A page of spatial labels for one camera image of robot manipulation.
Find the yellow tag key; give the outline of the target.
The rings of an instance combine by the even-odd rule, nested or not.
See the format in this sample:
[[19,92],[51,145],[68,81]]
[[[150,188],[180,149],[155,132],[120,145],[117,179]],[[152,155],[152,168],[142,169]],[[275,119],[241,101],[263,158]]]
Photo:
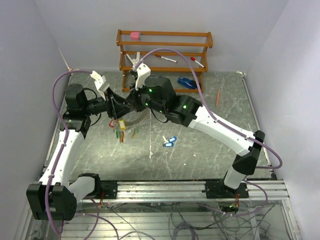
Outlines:
[[122,131],[126,130],[126,123],[125,123],[125,121],[123,119],[119,119],[118,120],[118,126]]

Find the metal disc keyring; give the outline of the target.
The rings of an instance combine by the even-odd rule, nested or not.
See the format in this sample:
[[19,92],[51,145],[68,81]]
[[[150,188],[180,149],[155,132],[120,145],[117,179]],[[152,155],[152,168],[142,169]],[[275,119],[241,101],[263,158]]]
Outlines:
[[[116,134],[116,138],[121,144],[125,142],[125,137],[127,134],[132,133],[131,138],[134,139],[139,132],[140,125],[147,119],[149,110],[145,109],[141,112],[141,115],[135,120],[125,120],[123,118],[115,119],[117,125],[115,127],[110,127],[112,131]],[[126,129],[121,130],[118,125],[118,120],[123,119],[125,121]]]

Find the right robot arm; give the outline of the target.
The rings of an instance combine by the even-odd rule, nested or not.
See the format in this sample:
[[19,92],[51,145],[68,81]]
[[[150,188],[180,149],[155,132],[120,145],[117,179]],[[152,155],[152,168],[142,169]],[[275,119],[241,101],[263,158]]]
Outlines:
[[242,180],[255,172],[265,133],[251,132],[213,116],[199,100],[177,94],[168,78],[147,77],[144,86],[133,87],[125,100],[136,112],[149,108],[163,114],[169,122],[203,132],[232,149],[236,157],[220,186],[224,197],[233,197]]

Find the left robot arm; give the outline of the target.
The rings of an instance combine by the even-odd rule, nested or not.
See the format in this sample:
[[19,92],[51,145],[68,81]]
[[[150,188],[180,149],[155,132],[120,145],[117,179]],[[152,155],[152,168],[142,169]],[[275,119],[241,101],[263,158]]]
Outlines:
[[26,196],[36,220],[72,220],[77,204],[86,196],[101,197],[100,177],[97,173],[82,173],[69,183],[75,157],[91,126],[91,115],[106,112],[110,118],[122,117],[134,109],[127,99],[110,88],[100,97],[88,99],[86,88],[70,84],[65,88],[66,113],[60,126],[58,144],[50,163],[38,183],[28,186]]

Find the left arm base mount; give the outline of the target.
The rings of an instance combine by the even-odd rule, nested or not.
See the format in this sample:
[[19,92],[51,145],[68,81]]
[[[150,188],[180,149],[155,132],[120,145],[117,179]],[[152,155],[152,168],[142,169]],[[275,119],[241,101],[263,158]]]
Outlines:
[[113,180],[102,180],[98,183],[95,196],[99,199],[115,200],[118,194],[118,182]]

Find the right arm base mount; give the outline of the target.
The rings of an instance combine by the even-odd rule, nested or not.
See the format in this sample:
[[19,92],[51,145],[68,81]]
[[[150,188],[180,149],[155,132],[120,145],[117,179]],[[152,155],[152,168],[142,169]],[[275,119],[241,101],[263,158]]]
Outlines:
[[241,183],[237,189],[232,189],[224,185],[222,179],[207,180],[204,184],[204,190],[207,199],[247,199],[249,197],[246,183]]

